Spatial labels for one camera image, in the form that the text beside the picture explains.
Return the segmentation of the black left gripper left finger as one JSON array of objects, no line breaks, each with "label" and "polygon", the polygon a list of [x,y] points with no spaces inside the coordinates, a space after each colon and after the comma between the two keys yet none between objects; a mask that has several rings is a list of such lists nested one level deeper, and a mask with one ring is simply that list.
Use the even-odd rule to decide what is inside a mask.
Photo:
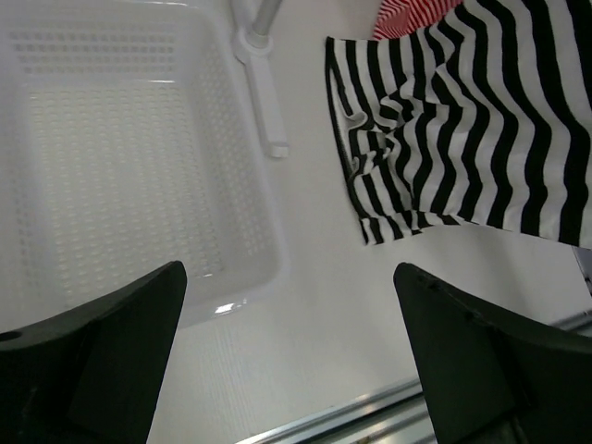
[{"label": "black left gripper left finger", "polygon": [[1,335],[4,443],[144,443],[187,289],[182,262]]}]

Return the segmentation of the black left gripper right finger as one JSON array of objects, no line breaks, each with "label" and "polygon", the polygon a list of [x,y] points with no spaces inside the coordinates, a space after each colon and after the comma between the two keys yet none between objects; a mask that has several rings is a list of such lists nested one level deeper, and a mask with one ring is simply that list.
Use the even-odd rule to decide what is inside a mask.
[{"label": "black left gripper right finger", "polygon": [[393,283],[438,442],[590,442],[589,337],[409,263],[396,267]]}]

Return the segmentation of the black white striped tank top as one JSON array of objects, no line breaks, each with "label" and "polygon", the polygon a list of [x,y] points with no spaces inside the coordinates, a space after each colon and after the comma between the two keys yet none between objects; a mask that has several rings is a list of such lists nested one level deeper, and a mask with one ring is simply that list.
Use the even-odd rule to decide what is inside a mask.
[{"label": "black white striped tank top", "polygon": [[591,245],[591,5],[464,1],[398,39],[327,38],[364,241],[474,224]]}]

